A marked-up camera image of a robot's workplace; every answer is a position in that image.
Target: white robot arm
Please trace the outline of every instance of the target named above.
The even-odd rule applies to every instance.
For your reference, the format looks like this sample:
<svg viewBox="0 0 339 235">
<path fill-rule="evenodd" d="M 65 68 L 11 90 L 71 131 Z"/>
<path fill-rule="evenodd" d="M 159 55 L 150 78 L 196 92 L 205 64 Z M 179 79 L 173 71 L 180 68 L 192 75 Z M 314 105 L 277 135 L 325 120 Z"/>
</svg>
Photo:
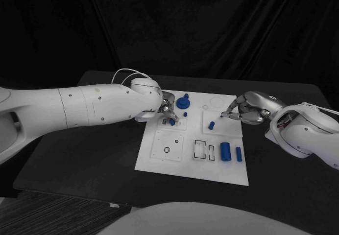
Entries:
<svg viewBox="0 0 339 235">
<path fill-rule="evenodd" d="M 232 113 L 237 106 L 241 113 Z M 339 169 L 339 123 L 319 109 L 339 114 L 307 103 L 286 106 L 271 95 L 252 91 L 234 100 L 221 115 L 252 125 L 268 118 L 265 137 L 284 151 L 299 158 L 314 153 Z"/>
<path fill-rule="evenodd" d="M 150 78 L 136 78 L 131 88 L 118 84 L 27 91 L 0 88 L 0 164 L 49 132 L 133 118 L 147 121 L 156 112 L 179 121 L 173 102 L 173 94 Z"/>
</svg>

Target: blue rectangular block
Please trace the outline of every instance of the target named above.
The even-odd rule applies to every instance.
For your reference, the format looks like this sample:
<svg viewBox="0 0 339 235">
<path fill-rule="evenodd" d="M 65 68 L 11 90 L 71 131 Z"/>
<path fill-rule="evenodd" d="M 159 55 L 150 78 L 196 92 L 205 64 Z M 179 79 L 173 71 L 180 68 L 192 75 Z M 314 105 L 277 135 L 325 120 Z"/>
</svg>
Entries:
<svg viewBox="0 0 339 235">
<path fill-rule="evenodd" d="M 221 143 L 221 160 L 222 161 L 231 161 L 231 147 L 229 147 L 229 143 Z"/>
<path fill-rule="evenodd" d="M 239 148 L 239 147 L 237 147 L 237 148 L 235 148 L 235 151 L 237 151 L 237 160 L 238 160 L 238 162 L 242 162 L 242 157 L 241 157 L 241 148 Z"/>
</svg>

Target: white cable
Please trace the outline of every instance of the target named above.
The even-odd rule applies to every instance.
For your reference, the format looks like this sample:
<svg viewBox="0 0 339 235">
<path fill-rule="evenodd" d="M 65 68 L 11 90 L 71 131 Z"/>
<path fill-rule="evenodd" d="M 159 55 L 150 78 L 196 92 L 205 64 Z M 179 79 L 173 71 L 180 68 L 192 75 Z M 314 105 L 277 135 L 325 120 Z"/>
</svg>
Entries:
<svg viewBox="0 0 339 235">
<path fill-rule="evenodd" d="M 339 112 L 337 112 L 337 111 L 330 110 L 330 109 L 326 109 L 326 108 L 323 108 L 323 107 L 319 107 L 319 106 L 316 106 L 316 105 L 313 105 L 313 104 L 309 104 L 309 103 L 306 103 L 306 102 L 303 102 L 300 105 L 310 106 L 310 107 L 313 106 L 313 107 L 316 107 L 316 108 L 319 108 L 319 109 L 327 111 L 329 113 L 339 115 Z"/>
<path fill-rule="evenodd" d="M 112 84 L 112 81 L 114 81 L 114 77 L 115 77 L 118 71 L 121 71 L 121 70 L 130 70 L 130 71 L 138 72 L 137 70 L 133 70 L 133 69 L 118 69 L 117 72 L 115 72 L 115 74 L 114 74 L 114 76 L 112 76 L 111 84 Z"/>
<path fill-rule="evenodd" d="M 133 73 L 131 75 L 128 75 L 128 76 L 127 76 L 127 78 L 128 78 L 130 76 L 133 76 L 134 74 L 141 74 L 143 76 L 149 77 L 144 73 L 141 73 L 141 72 L 136 72 L 136 73 Z"/>
</svg>

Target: floor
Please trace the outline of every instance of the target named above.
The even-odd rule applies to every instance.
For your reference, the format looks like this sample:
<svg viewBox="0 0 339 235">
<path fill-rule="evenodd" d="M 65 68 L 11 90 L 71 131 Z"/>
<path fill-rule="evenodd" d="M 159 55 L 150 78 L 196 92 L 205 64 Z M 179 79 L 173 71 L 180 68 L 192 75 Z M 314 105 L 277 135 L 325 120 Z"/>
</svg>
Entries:
<svg viewBox="0 0 339 235">
<path fill-rule="evenodd" d="M 23 191 L 17 198 L 0 198 L 0 234 L 94 235 L 130 211 L 128 206 L 112 208 L 108 203 Z"/>
</svg>

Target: black table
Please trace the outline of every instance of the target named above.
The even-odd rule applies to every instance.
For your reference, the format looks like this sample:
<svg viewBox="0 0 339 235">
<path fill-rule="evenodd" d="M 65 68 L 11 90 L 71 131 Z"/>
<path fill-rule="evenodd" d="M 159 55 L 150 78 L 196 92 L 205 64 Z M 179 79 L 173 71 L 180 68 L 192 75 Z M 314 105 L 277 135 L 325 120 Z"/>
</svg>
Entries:
<svg viewBox="0 0 339 235">
<path fill-rule="evenodd" d="M 88 71 L 79 86 L 110 83 L 111 72 Z M 151 76 L 166 90 L 241 95 L 258 90 L 287 105 L 307 101 L 329 108 L 310 84 Z M 136 171 L 146 123 L 134 120 L 48 134 L 17 176 L 14 187 L 146 207 L 192 201 L 273 218 L 313 234 L 335 234 L 339 171 L 310 155 L 290 156 L 265 139 L 268 122 L 242 124 L 249 186 Z"/>
</svg>

